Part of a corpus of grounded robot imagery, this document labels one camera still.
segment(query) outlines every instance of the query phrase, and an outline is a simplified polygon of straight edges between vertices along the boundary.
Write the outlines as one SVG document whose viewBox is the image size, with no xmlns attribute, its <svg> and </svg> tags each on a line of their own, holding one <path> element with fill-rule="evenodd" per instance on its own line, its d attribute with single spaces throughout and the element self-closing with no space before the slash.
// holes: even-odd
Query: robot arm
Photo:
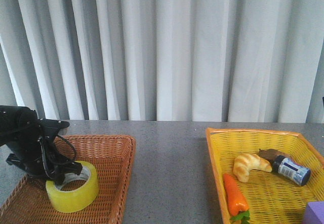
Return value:
<svg viewBox="0 0 324 224">
<path fill-rule="evenodd" d="M 75 162 L 75 148 L 58 135 L 68 127 L 66 121 L 38 119 L 36 111 L 28 107 L 0 106 L 0 147 L 7 145 L 13 152 L 6 162 L 31 177 L 54 180 L 58 185 L 63 183 L 65 173 L 79 175 L 82 165 Z M 58 152 L 54 144 L 56 137 L 71 146 L 73 159 Z"/>
</svg>

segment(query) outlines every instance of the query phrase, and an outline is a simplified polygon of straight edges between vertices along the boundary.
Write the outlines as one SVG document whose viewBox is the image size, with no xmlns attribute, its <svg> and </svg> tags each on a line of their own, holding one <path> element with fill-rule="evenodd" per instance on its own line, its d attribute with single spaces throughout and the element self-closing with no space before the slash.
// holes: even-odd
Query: purple block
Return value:
<svg viewBox="0 0 324 224">
<path fill-rule="evenodd" d="M 302 224 L 324 224 L 324 201 L 308 202 Z"/>
</svg>

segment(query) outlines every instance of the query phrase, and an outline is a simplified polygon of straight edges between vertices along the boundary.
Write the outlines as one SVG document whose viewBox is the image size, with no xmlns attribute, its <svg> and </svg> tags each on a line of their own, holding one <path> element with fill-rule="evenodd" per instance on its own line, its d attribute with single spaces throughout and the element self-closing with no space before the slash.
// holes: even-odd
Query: yellow wicker basket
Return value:
<svg viewBox="0 0 324 224">
<path fill-rule="evenodd" d="M 259 149 L 274 148 L 312 171 L 309 182 L 302 187 L 277 173 L 258 170 L 251 170 L 248 183 L 237 181 L 249 202 L 251 224 L 300 224 L 307 203 L 324 200 L 324 158 L 300 133 L 207 128 L 206 135 L 224 224 L 230 224 L 230 215 L 223 174 L 234 176 L 234 159 L 241 153 L 257 154 Z"/>
</svg>

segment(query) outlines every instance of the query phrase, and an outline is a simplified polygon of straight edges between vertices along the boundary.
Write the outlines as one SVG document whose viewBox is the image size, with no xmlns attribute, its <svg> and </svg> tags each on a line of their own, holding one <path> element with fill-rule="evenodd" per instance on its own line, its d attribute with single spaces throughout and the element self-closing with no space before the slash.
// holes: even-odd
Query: packing tape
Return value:
<svg viewBox="0 0 324 224">
<path fill-rule="evenodd" d="M 85 161 L 76 162 L 83 166 L 80 175 L 66 173 L 63 184 L 59 186 L 54 184 L 54 181 L 46 181 L 48 196 L 57 211 L 71 213 L 82 210 L 90 205 L 99 193 L 97 170 L 94 165 Z M 86 182 L 72 191 L 61 190 L 67 183 L 75 180 L 85 180 Z"/>
</svg>

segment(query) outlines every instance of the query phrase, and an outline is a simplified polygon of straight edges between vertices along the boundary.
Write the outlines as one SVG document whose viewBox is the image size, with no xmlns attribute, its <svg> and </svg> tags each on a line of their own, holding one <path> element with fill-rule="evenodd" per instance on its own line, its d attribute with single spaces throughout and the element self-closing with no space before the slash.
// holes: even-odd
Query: toy carrot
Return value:
<svg viewBox="0 0 324 224">
<path fill-rule="evenodd" d="M 225 173 L 224 186 L 227 194 L 227 206 L 229 213 L 233 216 L 232 221 L 241 220 L 241 224 L 248 224 L 250 219 L 249 204 L 239 190 L 236 180 Z"/>
</svg>

